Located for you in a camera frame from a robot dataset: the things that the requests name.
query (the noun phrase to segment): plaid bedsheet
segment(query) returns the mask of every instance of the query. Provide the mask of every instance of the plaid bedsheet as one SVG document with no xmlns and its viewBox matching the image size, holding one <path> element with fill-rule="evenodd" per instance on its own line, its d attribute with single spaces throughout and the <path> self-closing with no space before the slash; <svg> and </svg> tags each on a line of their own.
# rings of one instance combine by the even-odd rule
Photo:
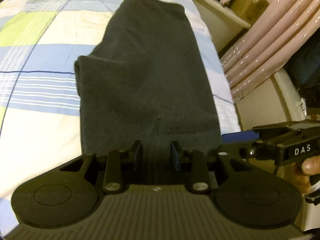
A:
<svg viewBox="0 0 320 240">
<path fill-rule="evenodd" d="M 0 229 L 22 182 L 81 154 L 73 63 L 101 41 L 123 0 L 4 0 L 0 3 Z M 227 80 L 192 0 L 184 6 L 201 52 L 221 133 L 240 131 Z"/>
</svg>

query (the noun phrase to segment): silver screw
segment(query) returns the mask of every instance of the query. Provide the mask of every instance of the silver screw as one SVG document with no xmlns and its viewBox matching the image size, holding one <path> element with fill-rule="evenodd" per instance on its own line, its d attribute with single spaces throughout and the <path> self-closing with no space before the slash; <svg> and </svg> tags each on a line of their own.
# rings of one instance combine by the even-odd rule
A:
<svg viewBox="0 0 320 240">
<path fill-rule="evenodd" d="M 119 190 L 120 188 L 121 188 L 121 185 L 119 183 L 115 183 L 115 182 L 108 183 L 105 186 L 105 189 L 109 190 L 109 191 L 116 191 L 116 190 Z"/>
<path fill-rule="evenodd" d="M 209 185 L 204 182 L 197 182 L 192 185 L 192 188 L 196 191 L 203 191 L 203 190 L 206 190 L 208 187 Z"/>
</svg>

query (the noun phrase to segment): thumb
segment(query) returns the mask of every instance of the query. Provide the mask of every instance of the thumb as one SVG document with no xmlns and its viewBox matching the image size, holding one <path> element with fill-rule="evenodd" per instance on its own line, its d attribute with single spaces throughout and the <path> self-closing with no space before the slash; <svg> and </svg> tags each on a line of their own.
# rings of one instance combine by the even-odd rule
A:
<svg viewBox="0 0 320 240">
<path fill-rule="evenodd" d="M 306 175 L 320 174 L 320 156 L 306 159 L 302 164 L 302 171 Z"/>
</svg>

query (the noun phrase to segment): human hand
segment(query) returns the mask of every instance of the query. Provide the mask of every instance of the human hand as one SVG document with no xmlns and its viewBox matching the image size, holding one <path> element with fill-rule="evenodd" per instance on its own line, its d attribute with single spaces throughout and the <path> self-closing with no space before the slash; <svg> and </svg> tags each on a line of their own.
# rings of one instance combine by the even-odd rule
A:
<svg viewBox="0 0 320 240">
<path fill-rule="evenodd" d="M 304 160 L 302 166 L 292 163 L 293 183 L 300 190 L 301 194 L 311 193 L 309 176 L 320 174 L 320 156 L 315 156 Z"/>
</svg>

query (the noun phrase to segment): dark gray fabric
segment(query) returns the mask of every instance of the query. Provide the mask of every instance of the dark gray fabric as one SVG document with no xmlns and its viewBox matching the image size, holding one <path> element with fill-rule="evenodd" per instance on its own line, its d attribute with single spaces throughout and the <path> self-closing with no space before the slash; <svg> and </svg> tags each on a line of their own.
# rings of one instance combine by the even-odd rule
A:
<svg viewBox="0 0 320 240">
<path fill-rule="evenodd" d="M 205 153 L 221 144 L 210 85 L 181 5 L 124 0 L 75 72 L 83 153 L 106 155 L 141 140 L 145 183 L 170 184 L 171 141 Z"/>
</svg>

